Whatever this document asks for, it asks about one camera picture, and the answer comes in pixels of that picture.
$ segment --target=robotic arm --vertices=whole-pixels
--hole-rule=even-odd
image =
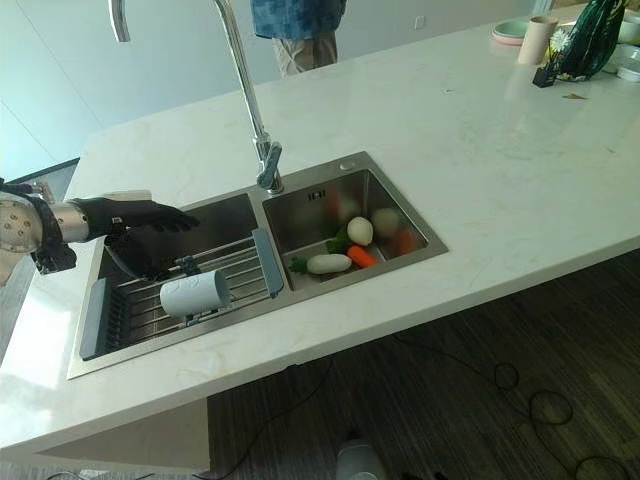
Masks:
[[[42,189],[5,184],[0,178],[0,287],[22,257],[31,255],[43,275],[68,270],[76,265],[68,244],[102,236],[107,236],[107,250],[124,270],[136,277],[158,278],[162,272],[127,236],[127,229],[150,225],[158,232],[178,232],[199,225],[177,208],[152,201],[148,191],[62,203],[49,203],[38,194],[47,197]]]

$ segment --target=khaki pants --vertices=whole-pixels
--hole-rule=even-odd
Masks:
[[[302,41],[274,38],[273,46],[283,77],[331,65],[338,61],[335,32],[324,33]]]

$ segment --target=wall outlet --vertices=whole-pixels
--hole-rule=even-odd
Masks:
[[[413,24],[414,30],[422,30],[424,28],[425,18],[424,15],[420,15],[416,17],[416,21]]]

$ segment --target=white wall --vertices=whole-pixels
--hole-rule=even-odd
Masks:
[[[341,59],[531,13],[535,0],[348,0]],[[278,78],[249,0],[232,0],[256,83]],[[414,19],[426,26],[414,30]],[[0,176],[78,157],[101,128],[238,89],[211,0],[127,0],[131,43],[107,0],[0,0]]]

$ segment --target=dish drying rack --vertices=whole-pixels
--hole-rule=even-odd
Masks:
[[[284,281],[264,229],[232,243],[174,260],[162,281],[136,279],[114,284],[107,277],[91,288],[80,345],[83,360],[212,321],[258,302],[275,298]],[[195,273],[222,271],[229,282],[231,304],[186,317],[171,317],[160,304],[165,283]]]

